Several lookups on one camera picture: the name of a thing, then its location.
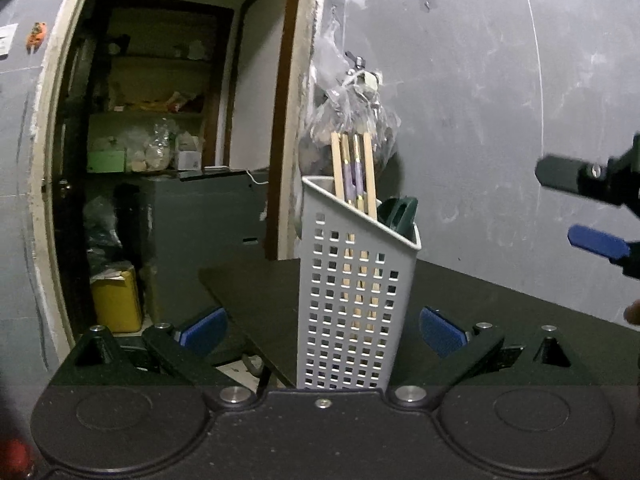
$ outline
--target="white cable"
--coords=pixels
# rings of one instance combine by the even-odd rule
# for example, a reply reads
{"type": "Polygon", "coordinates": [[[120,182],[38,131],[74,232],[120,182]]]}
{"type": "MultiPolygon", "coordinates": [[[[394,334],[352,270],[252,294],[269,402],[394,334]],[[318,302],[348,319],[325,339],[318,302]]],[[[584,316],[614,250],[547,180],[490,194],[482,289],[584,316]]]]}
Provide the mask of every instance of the white cable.
{"type": "Polygon", "coordinates": [[[257,180],[254,179],[254,176],[251,174],[251,171],[249,170],[234,170],[233,168],[230,168],[228,166],[205,166],[204,170],[229,170],[229,171],[244,171],[247,175],[249,175],[249,178],[251,180],[254,181],[254,184],[257,184],[258,186],[263,186],[264,184],[268,184],[269,181],[265,180],[264,182],[258,182],[257,180]]]}

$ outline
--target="round black cover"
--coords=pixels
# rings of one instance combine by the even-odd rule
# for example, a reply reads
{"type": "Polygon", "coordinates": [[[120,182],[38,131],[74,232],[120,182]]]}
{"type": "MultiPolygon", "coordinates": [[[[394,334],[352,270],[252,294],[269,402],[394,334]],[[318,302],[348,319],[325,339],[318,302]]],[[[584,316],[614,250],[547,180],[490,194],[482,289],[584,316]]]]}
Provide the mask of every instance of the round black cover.
{"type": "Polygon", "coordinates": [[[452,388],[439,413],[452,441],[474,459],[519,474],[560,474],[606,450],[614,422],[599,387],[481,383],[452,388]]]}
{"type": "Polygon", "coordinates": [[[33,410],[31,433],[52,463],[123,473],[175,456],[207,419],[190,386],[50,386],[33,410]]]}

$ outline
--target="red object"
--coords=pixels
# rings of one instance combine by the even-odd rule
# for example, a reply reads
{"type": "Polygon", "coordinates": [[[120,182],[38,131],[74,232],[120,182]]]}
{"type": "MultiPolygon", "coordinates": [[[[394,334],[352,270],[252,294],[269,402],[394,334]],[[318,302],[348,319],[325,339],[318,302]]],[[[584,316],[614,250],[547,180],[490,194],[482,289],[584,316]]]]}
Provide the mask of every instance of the red object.
{"type": "Polygon", "coordinates": [[[17,438],[0,441],[0,478],[27,478],[33,468],[31,449],[17,438]]]}

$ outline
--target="gray wall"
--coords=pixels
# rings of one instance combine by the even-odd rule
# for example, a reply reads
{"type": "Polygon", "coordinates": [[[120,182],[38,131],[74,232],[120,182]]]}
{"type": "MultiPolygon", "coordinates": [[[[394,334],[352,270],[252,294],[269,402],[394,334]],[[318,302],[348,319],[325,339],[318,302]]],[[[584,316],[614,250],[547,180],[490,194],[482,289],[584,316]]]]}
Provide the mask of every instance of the gray wall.
{"type": "Polygon", "coordinates": [[[0,26],[18,23],[0,58],[0,438],[28,437],[28,416],[57,359],[36,293],[27,179],[33,98],[48,40],[27,54],[34,22],[53,26],[62,0],[0,0],[0,26]]]}
{"type": "Polygon", "coordinates": [[[638,282],[566,232],[635,239],[639,221],[541,190],[534,166],[546,152],[605,162],[630,146],[640,0],[345,1],[344,46],[382,70],[402,119],[380,188],[419,197],[420,257],[624,323],[638,282]]]}

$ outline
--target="door frame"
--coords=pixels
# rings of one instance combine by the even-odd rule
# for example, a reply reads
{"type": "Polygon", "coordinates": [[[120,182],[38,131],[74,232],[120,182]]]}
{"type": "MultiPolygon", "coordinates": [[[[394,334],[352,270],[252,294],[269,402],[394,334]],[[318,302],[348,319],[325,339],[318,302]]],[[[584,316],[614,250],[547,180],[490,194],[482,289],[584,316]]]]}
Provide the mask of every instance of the door frame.
{"type": "MultiPolygon", "coordinates": [[[[31,117],[31,173],[28,182],[33,260],[40,301],[50,336],[60,360],[74,344],[54,242],[51,204],[51,154],[63,74],[78,21],[86,0],[63,0],[46,45],[31,117]]],[[[269,209],[267,218],[271,254],[286,257],[292,246],[289,214],[297,131],[308,101],[308,70],[316,23],[316,0],[287,0],[278,64],[276,102],[271,141],[269,209]]]]}

